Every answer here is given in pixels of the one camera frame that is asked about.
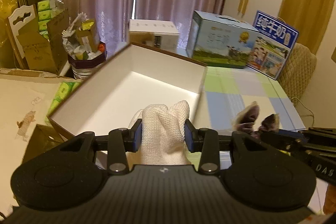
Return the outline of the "person's right hand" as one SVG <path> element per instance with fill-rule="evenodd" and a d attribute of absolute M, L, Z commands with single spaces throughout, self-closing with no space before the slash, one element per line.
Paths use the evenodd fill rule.
<path fill-rule="evenodd" d="M 336 186 L 329 184 L 326 191 L 325 203 L 323 206 L 325 214 L 333 214 L 336 212 Z"/>

